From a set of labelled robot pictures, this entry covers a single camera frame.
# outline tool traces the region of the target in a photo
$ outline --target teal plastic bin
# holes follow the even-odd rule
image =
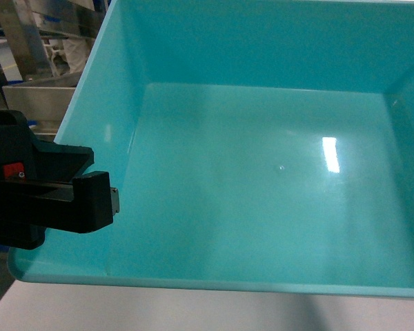
[[[414,297],[414,3],[113,1],[57,142],[121,212],[18,279]]]

